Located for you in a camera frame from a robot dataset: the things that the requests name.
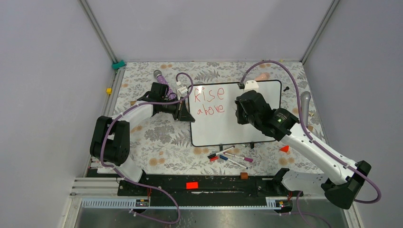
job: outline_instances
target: gray floor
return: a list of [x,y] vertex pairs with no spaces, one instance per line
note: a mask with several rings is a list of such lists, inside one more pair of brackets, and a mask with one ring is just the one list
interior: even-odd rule
[[[301,211],[316,213],[334,228],[348,227],[342,209],[327,200],[300,200]],[[81,209],[76,228],[308,228],[299,215],[279,216],[272,210],[181,210],[182,218],[175,225],[165,225],[139,216],[133,217],[125,209]],[[159,219],[175,220],[175,210],[147,210],[144,214]],[[316,228],[326,228],[327,224],[318,218],[305,216]]]

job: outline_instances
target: table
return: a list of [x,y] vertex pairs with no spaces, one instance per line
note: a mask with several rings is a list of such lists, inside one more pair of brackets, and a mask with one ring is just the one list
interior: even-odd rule
[[[156,82],[153,72],[162,71],[169,85],[176,89],[175,76],[179,72],[188,73],[195,84],[238,82],[244,72],[252,66],[251,62],[129,62],[119,90],[115,114],[130,107],[130,102],[141,97]],[[299,92],[309,91],[304,68],[299,62],[283,63],[297,81]],[[286,72],[275,64],[263,64],[254,68],[247,79],[261,73],[269,73],[269,79],[278,79],[283,89],[281,107],[298,115],[297,95],[291,79]],[[190,85],[185,76],[180,77],[185,85]],[[308,125],[314,135],[325,141],[319,114],[314,101],[309,106]],[[273,175],[280,168],[290,168],[299,172],[321,173],[322,171],[296,150],[290,148],[280,151],[280,142],[256,143],[255,148],[243,144],[235,145],[231,153],[250,157],[252,163],[236,160],[246,166],[245,170],[221,159],[210,162],[207,155],[219,151],[218,146],[193,147],[190,141],[189,123],[176,122],[170,114],[157,114],[145,120],[130,131],[130,155],[148,174],[203,174],[239,175],[247,171],[249,175]]]

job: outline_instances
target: purple microphone handle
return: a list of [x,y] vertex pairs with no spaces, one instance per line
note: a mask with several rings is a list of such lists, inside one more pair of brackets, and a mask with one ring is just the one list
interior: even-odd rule
[[173,91],[171,90],[171,87],[169,86],[168,82],[166,81],[166,79],[164,78],[161,70],[155,70],[154,71],[154,77],[157,79],[158,83],[161,84],[165,84],[168,86],[168,98],[170,100],[173,100],[176,98],[176,94],[173,93]]

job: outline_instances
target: whiteboard black frame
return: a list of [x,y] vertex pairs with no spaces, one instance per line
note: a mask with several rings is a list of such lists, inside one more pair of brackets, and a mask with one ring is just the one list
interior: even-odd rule
[[[258,81],[257,83],[260,82],[280,82],[280,103],[278,105],[278,108],[281,108],[281,95],[282,95],[282,88],[283,84],[280,80],[278,79],[273,79],[273,80],[264,80],[264,81]],[[210,83],[210,84],[195,84],[193,86],[209,86],[209,85],[226,85],[226,84],[237,84],[238,82],[223,82],[223,83]],[[189,106],[189,113],[190,113],[190,100],[188,97],[188,106]],[[190,128],[190,143],[192,144],[193,147],[206,147],[206,146],[224,146],[224,145],[236,145],[236,144],[249,144],[249,143],[269,143],[269,142],[275,142],[276,140],[271,140],[271,141],[259,141],[259,142],[239,142],[239,143],[229,143],[229,144],[213,144],[213,145],[204,145],[204,146],[195,146],[193,144],[193,137],[192,137],[192,123],[189,123],[189,128]]]

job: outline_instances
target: whiteboard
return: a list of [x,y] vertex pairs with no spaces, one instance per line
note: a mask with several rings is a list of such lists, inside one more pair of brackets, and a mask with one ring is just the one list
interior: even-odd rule
[[[260,81],[259,93],[271,108],[280,108],[281,82]],[[195,85],[189,96],[189,110],[195,122],[190,124],[193,146],[212,146],[250,142],[270,142],[251,124],[237,123],[235,99],[243,93],[238,83]]]

